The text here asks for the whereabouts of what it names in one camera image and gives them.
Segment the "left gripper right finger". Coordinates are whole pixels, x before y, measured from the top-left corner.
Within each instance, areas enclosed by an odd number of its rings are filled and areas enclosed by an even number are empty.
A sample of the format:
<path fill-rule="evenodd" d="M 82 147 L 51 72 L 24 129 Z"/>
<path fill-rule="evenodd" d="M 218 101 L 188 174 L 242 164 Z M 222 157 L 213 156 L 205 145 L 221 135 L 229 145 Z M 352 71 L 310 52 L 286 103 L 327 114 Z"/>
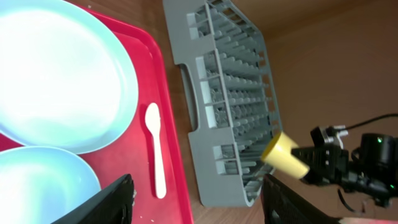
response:
<path fill-rule="evenodd" d="M 339 224 L 340 218 L 323 213 L 273 175 L 262 185 L 265 224 Z"/>

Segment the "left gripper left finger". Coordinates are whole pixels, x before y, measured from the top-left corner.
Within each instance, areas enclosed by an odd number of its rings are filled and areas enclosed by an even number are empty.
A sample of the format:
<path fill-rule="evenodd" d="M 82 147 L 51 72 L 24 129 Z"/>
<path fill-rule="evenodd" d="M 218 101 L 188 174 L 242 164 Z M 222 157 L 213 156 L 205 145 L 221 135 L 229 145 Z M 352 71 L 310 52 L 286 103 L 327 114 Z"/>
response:
<path fill-rule="evenodd" d="M 125 174 L 53 224 L 131 224 L 133 203 L 134 182 Z"/>

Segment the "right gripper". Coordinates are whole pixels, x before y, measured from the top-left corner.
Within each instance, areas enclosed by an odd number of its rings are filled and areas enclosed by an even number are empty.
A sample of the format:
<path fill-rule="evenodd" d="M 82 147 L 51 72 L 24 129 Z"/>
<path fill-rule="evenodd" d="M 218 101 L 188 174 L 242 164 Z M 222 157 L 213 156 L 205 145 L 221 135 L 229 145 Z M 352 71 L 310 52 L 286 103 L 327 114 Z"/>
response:
<path fill-rule="evenodd" d="M 346 149 L 334 144 L 298 147 L 291 150 L 291 155 L 309 166 L 309 172 L 302 178 L 306 184 L 336 184 L 341 187 L 354 187 L 358 184 L 358 171 Z"/>

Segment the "yellow plastic cup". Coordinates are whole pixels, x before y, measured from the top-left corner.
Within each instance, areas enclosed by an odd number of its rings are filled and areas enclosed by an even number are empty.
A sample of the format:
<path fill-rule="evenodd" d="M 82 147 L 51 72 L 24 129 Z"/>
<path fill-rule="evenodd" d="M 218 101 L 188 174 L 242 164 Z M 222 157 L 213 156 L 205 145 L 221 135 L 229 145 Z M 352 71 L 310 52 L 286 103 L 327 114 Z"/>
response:
<path fill-rule="evenodd" d="M 274 136 L 261 155 L 261 161 L 277 170 L 295 178 L 301 179 L 310 168 L 291 154 L 292 149 L 299 146 L 283 132 Z"/>

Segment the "light blue rice bowl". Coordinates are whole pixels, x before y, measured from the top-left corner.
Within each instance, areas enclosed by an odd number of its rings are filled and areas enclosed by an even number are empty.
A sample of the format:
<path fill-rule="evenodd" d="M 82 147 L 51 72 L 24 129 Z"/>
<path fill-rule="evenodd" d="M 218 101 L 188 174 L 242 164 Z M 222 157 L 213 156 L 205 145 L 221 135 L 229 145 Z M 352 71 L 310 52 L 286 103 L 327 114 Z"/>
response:
<path fill-rule="evenodd" d="M 54 147 L 1 152 L 1 223 L 53 223 L 101 190 L 90 165 Z"/>

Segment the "white plastic spoon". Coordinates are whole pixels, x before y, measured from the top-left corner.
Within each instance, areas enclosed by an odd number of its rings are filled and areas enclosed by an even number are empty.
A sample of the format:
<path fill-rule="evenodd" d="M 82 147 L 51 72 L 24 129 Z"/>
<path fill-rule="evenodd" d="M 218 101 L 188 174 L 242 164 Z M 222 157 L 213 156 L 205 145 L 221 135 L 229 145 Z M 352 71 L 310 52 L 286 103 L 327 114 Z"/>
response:
<path fill-rule="evenodd" d="M 160 110 L 156 103 L 151 103 L 146 110 L 145 124 L 152 135 L 154 146 L 154 175 L 155 175 L 155 194 L 162 199 L 166 196 L 167 187 L 165 180 L 164 163 L 160 142 L 161 118 Z"/>

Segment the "light blue plate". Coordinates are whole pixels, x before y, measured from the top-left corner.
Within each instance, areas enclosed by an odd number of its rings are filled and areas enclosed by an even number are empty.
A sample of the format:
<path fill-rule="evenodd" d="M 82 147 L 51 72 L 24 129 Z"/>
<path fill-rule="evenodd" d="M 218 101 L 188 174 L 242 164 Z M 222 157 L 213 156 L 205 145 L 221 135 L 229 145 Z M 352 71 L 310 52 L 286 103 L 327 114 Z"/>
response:
<path fill-rule="evenodd" d="M 132 60 L 94 15 L 66 1 L 1 2 L 1 133 L 84 154 L 127 130 L 139 88 Z"/>

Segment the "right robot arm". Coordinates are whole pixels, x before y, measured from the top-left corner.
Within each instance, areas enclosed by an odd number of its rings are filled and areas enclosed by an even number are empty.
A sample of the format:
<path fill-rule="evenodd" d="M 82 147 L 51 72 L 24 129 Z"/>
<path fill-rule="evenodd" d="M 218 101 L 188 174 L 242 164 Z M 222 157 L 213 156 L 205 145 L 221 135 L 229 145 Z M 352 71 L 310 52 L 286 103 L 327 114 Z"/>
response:
<path fill-rule="evenodd" d="M 366 133 L 352 151 L 334 143 L 293 148 L 291 155 L 309 166 L 302 180 L 309 185 L 339 185 L 344 192 L 369 195 L 388 207 L 397 197 L 397 139 Z"/>

